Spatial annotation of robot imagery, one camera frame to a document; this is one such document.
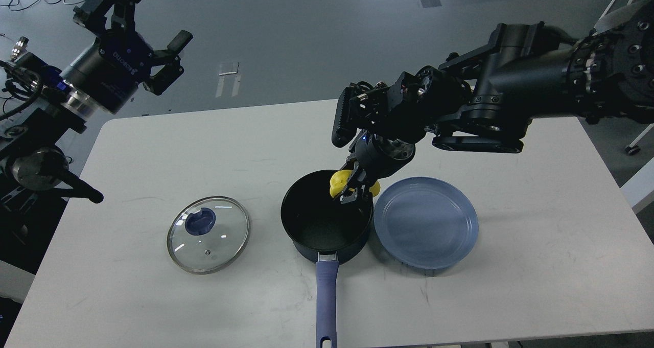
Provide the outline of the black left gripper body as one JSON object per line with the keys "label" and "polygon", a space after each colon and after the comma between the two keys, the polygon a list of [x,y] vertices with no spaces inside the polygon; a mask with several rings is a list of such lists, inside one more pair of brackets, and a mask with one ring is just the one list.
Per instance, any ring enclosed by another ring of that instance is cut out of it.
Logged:
{"label": "black left gripper body", "polygon": [[146,81],[152,70],[153,49],[138,32],[108,32],[96,37],[61,73],[73,89],[95,104],[117,113]]}

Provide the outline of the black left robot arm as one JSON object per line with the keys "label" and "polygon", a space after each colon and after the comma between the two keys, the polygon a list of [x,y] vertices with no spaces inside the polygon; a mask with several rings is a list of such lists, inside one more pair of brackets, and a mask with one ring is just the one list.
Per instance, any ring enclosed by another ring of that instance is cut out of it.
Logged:
{"label": "black left robot arm", "polygon": [[101,109],[117,113],[139,87],[162,95],[183,73],[180,53],[192,40],[181,30],[162,50],[137,32],[142,0],[86,0],[73,20],[94,42],[61,70],[27,51],[25,37],[2,61],[2,92],[19,100],[2,112],[2,261],[35,274],[68,199],[101,203],[104,195],[69,168],[57,142],[81,134]]}

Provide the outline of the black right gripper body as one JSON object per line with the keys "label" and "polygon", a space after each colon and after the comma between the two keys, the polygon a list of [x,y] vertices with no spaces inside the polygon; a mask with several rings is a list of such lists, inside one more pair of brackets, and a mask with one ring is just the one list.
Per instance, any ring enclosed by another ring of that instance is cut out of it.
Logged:
{"label": "black right gripper body", "polygon": [[379,134],[360,133],[348,151],[346,168],[355,171],[357,182],[375,183],[409,164],[415,157],[416,145]]}

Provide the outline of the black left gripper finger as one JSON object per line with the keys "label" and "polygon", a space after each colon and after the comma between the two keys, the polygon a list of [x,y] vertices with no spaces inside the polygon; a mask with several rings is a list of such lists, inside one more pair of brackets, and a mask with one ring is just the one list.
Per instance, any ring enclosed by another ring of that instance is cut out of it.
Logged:
{"label": "black left gripper finger", "polygon": [[142,0],[86,0],[73,8],[75,24],[90,31],[96,41],[143,37],[135,30],[135,6]]}
{"label": "black left gripper finger", "polygon": [[189,45],[192,38],[191,32],[181,30],[168,43],[166,49],[152,52],[149,58],[150,66],[160,69],[143,82],[145,90],[155,95],[162,95],[184,73],[180,53]]}

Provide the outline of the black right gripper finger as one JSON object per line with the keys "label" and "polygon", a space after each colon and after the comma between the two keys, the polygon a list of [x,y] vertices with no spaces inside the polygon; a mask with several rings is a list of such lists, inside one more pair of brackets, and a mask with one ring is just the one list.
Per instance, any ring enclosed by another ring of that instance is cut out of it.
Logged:
{"label": "black right gripper finger", "polygon": [[344,183],[339,191],[339,204],[366,203],[375,196],[375,184],[372,182]]}
{"label": "black right gripper finger", "polygon": [[350,178],[346,181],[345,188],[334,199],[340,198],[341,196],[349,196],[349,195],[354,195],[354,194],[358,194],[359,197],[364,196],[363,192],[361,190],[362,185],[357,182],[357,178],[356,178],[354,173],[355,173],[355,171],[353,170],[351,175],[350,175]]}

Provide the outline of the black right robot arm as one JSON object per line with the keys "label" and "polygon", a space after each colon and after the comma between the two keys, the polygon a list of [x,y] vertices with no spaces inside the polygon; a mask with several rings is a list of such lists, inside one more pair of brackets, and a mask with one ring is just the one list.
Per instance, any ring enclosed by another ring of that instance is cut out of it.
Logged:
{"label": "black right robot arm", "polygon": [[579,40],[544,22],[499,24],[486,45],[438,67],[402,72],[393,84],[351,83],[331,136],[349,155],[330,178],[330,196],[370,201],[427,133],[441,150],[518,154],[533,119],[651,124],[652,11],[652,0],[624,6]]}

